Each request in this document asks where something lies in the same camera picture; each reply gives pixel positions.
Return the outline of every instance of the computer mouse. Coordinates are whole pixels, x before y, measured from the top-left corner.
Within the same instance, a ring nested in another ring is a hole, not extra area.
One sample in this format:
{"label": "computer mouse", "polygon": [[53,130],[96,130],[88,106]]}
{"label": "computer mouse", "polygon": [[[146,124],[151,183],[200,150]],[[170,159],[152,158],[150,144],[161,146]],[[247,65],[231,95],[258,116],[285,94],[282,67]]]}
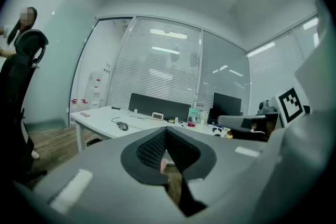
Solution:
{"label": "computer mouse", "polygon": [[128,125],[124,122],[117,122],[117,126],[119,127],[119,129],[123,130],[123,131],[127,131],[128,130]]}

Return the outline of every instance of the wooden floor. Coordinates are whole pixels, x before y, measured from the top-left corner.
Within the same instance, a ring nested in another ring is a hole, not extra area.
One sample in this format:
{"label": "wooden floor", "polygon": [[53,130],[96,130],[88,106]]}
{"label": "wooden floor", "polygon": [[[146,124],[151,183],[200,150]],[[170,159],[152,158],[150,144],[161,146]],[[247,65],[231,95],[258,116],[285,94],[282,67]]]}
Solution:
{"label": "wooden floor", "polygon": [[[34,150],[40,155],[38,160],[34,160],[31,171],[45,169],[51,172],[57,166],[71,159],[78,154],[76,129],[74,126],[63,129],[29,132],[29,137],[34,142]],[[99,138],[90,131],[85,131],[85,138],[88,142],[94,138]],[[168,166],[165,173],[169,177],[169,196],[178,205],[181,198],[182,175],[175,166]],[[33,187],[42,179],[36,178],[27,184]]]}

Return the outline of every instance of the window blinds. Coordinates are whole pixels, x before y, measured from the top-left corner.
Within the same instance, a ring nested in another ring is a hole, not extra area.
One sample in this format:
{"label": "window blinds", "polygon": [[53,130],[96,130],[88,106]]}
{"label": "window blinds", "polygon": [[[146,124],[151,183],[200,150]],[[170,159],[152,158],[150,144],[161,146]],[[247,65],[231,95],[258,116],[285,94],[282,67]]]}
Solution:
{"label": "window blinds", "polygon": [[319,42],[317,33],[318,19],[314,17],[307,22],[295,27],[293,33],[297,39],[304,60],[313,52]]}
{"label": "window blinds", "polygon": [[119,53],[107,105],[128,109],[132,93],[193,105],[200,34],[182,24],[138,17]]}
{"label": "window blinds", "polygon": [[196,107],[209,113],[214,93],[220,93],[240,98],[240,111],[246,115],[250,79],[245,51],[206,31],[203,31],[203,43]]}
{"label": "window blinds", "polygon": [[307,97],[295,78],[295,71],[304,61],[303,53],[292,31],[247,54],[251,90],[249,115],[257,114],[259,104],[292,87],[297,89],[302,104]]}

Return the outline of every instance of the person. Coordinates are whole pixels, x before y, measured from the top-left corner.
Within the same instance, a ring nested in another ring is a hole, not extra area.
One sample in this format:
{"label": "person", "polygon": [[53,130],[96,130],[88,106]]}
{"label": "person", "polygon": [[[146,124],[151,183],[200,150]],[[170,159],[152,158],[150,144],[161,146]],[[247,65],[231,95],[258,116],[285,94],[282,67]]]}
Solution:
{"label": "person", "polygon": [[[36,21],[36,18],[36,9],[29,7],[25,12],[20,14],[20,19],[14,27],[0,27],[0,35],[3,36],[3,38],[0,39],[0,70],[6,58],[16,54],[14,47],[15,38],[24,31],[31,29]],[[31,154],[33,159],[39,159],[39,155],[36,151],[33,150]]]}

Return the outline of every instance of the red label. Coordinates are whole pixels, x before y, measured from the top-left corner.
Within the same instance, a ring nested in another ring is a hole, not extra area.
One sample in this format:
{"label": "red label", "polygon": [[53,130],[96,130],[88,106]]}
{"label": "red label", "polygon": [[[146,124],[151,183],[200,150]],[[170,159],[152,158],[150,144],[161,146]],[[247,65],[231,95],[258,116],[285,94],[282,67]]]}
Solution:
{"label": "red label", "polygon": [[88,114],[86,114],[84,112],[81,112],[80,114],[83,115],[84,117],[89,117],[90,116],[90,115],[88,115]]}

